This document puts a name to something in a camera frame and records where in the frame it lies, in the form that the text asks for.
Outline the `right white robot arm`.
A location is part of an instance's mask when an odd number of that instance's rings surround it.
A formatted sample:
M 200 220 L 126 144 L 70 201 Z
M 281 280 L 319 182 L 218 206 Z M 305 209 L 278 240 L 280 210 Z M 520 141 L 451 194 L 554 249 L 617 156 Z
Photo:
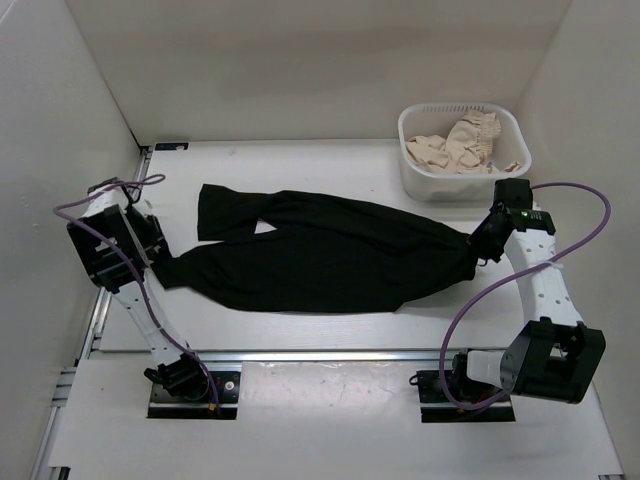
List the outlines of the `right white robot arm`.
M 553 220 L 535 206 L 533 191 L 524 179 L 496 181 L 489 214 L 468 238 L 479 259 L 506 257 L 514 272 L 462 310 L 516 282 L 525 325 L 504 351 L 463 351 L 450 372 L 439 372 L 446 398 L 463 410 L 480 410 L 503 396 L 578 404 L 606 348 L 603 333 L 585 325 L 565 285 L 560 261 L 575 249 L 556 249 Z

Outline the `black trousers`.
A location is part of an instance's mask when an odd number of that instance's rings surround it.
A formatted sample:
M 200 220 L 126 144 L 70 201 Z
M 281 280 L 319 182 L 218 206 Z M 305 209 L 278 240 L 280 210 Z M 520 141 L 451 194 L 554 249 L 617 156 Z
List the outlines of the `black trousers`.
M 189 288 L 253 312 L 394 312 L 474 278 L 466 234 L 383 205 L 320 193 L 243 193 L 203 185 L 199 246 L 154 263 Z

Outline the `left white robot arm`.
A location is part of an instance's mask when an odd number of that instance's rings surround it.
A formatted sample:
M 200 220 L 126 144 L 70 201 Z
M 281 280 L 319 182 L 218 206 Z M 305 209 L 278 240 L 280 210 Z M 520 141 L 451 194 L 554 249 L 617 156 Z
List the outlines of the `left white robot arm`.
M 167 259 L 170 252 L 151 205 L 133 194 L 165 179 L 163 174 L 138 181 L 114 177 L 91 187 L 86 198 L 54 207 L 53 213 L 67 222 L 67 233 L 89 279 L 112 295 L 142 335 L 155 364 L 145 377 L 173 397 L 216 405 L 211 374 L 171 325 L 145 282 L 153 264 Z

